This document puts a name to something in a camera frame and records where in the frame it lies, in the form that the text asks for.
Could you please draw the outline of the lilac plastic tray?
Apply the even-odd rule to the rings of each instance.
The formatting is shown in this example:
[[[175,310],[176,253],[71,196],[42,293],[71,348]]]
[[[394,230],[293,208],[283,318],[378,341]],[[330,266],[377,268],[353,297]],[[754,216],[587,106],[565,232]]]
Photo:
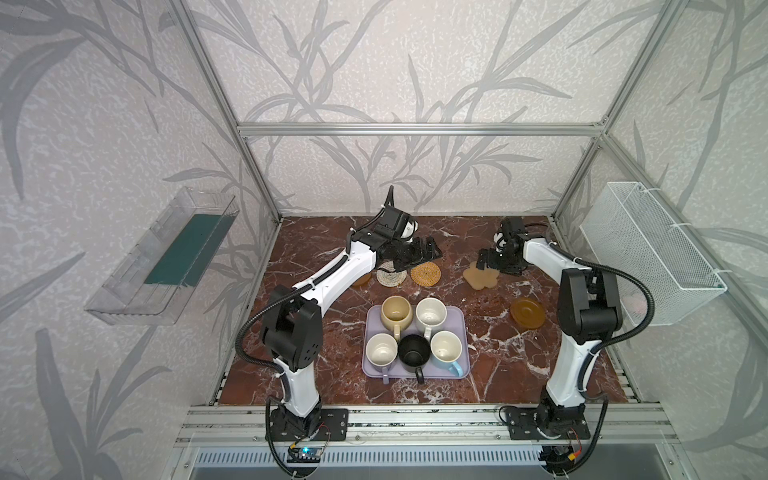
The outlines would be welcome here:
[[[381,320],[381,306],[372,307],[366,318],[362,354],[362,371],[370,378],[388,384],[394,379],[427,380],[463,379],[471,370],[466,324],[463,312],[447,308],[444,323],[427,337],[418,330],[417,319],[402,333],[404,347],[387,347],[395,342],[394,333]]]

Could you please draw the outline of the amber glass round coaster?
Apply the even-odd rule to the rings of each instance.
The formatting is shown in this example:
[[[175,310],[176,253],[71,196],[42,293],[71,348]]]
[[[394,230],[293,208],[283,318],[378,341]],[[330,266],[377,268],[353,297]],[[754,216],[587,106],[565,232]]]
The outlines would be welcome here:
[[[366,285],[370,281],[371,277],[372,277],[372,274],[371,273],[367,273],[367,274],[363,275],[362,277],[360,277],[358,280],[356,280],[353,283],[353,286],[354,287],[364,286],[364,285]]]

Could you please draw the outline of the small green-lit circuit board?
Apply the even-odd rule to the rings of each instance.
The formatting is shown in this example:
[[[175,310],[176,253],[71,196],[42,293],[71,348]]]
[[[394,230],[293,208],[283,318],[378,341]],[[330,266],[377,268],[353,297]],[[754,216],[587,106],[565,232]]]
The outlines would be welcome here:
[[[312,446],[291,445],[288,448],[289,463],[320,463],[323,448]]]

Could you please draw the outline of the cork flower coaster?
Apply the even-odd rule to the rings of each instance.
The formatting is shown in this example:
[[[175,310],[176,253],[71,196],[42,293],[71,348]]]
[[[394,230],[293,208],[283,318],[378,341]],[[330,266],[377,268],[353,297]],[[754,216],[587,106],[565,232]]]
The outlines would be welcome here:
[[[475,262],[462,272],[462,277],[476,291],[493,289],[498,285],[500,272],[492,268],[479,269]]]

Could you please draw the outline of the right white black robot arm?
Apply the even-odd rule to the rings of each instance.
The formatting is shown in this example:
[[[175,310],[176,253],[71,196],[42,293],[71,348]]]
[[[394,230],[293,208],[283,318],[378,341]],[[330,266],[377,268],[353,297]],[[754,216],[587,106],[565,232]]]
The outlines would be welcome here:
[[[588,382],[605,348],[633,338],[647,328],[656,304],[650,289],[624,271],[590,262],[561,250],[543,234],[530,233],[520,217],[506,217],[494,235],[495,246],[479,251],[477,268],[519,275],[535,266],[559,285],[556,319],[562,333],[555,369],[535,407],[505,406],[499,410],[510,437],[560,439],[570,432],[587,436],[586,403],[608,403],[607,395],[588,395]],[[622,301],[618,280],[634,285],[645,308],[639,325],[621,335]]]

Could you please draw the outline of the white woven round coaster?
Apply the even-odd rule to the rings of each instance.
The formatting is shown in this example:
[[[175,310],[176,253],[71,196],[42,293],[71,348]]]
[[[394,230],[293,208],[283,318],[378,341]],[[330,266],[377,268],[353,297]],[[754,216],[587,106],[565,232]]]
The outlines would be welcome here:
[[[406,280],[406,271],[396,271],[393,261],[386,261],[376,270],[376,278],[380,285],[387,288],[400,286]]]

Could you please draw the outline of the aluminium front rail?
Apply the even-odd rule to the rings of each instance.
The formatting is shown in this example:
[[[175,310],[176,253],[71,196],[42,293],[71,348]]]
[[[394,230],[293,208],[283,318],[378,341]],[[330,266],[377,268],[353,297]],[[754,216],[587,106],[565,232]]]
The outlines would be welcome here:
[[[501,445],[511,441],[496,405],[349,406],[343,446]],[[602,444],[679,444],[659,404],[613,404],[602,428]],[[174,445],[264,446],[262,406],[192,407]]]

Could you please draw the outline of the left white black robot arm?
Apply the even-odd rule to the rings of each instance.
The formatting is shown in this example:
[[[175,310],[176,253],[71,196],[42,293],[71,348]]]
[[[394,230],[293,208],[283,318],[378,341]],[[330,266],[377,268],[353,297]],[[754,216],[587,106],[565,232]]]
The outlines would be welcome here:
[[[323,318],[333,303],[364,275],[392,262],[404,272],[443,256],[436,240],[417,236],[419,224],[390,201],[361,226],[350,229],[340,253],[292,287],[279,285],[268,303],[239,329],[237,356],[273,370],[281,381],[282,418],[305,431],[320,422],[322,401],[314,364],[323,346]]]

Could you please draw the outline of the white speckled mug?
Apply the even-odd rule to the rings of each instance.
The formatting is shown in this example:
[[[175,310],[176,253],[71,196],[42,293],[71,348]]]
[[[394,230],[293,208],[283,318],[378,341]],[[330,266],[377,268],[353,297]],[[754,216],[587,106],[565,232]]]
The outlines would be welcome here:
[[[441,300],[434,297],[425,298],[417,304],[415,309],[416,328],[427,341],[430,341],[444,328],[447,314],[447,307]]]

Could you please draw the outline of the beige ceramic mug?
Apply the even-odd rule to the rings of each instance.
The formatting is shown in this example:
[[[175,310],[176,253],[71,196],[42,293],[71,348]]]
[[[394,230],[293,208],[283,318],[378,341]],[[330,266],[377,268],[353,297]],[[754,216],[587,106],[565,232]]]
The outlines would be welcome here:
[[[412,305],[403,296],[390,296],[381,305],[380,320],[396,341],[400,342],[413,321]]]

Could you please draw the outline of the black mug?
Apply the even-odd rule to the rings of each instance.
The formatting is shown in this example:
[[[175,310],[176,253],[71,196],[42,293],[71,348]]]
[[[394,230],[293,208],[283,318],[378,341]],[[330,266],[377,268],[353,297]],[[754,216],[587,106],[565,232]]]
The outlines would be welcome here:
[[[426,383],[423,369],[430,357],[429,341],[421,335],[407,335],[398,344],[398,359],[401,365],[407,372],[415,376],[420,385]]]

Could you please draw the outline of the clear plastic wall bin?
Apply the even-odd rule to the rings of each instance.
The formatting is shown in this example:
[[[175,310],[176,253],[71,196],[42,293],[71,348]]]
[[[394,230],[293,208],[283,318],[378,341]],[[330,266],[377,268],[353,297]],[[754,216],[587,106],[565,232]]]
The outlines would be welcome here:
[[[175,324],[239,212],[233,194],[181,188],[85,311],[111,326]]]

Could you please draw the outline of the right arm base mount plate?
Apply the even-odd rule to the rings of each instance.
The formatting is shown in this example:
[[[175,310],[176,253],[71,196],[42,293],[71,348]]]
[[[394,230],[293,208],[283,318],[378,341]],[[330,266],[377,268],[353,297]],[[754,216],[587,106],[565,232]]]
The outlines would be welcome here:
[[[584,410],[584,406],[506,405],[500,408],[499,417],[511,440],[589,440],[592,434]]]

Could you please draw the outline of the pink object in basket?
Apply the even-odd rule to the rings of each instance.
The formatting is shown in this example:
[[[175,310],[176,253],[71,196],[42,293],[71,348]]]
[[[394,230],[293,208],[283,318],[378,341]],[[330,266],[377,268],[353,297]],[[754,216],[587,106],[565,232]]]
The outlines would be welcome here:
[[[635,292],[622,297],[622,305],[628,315],[641,321],[647,313],[647,300],[642,292]]]

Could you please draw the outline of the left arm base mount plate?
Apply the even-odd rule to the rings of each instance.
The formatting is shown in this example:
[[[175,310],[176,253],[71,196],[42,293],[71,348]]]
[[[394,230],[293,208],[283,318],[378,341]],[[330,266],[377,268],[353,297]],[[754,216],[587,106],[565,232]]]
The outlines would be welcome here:
[[[346,440],[348,427],[348,409],[315,408],[308,417],[299,417],[279,405],[270,412],[266,437],[278,442],[301,439],[341,442]]]

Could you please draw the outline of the brown rattan round coaster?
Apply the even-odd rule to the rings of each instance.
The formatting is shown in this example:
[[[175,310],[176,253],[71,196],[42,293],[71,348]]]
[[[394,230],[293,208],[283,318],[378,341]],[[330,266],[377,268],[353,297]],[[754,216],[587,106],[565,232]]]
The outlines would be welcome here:
[[[410,276],[421,287],[433,287],[441,280],[442,272],[436,263],[425,262],[413,267]]]

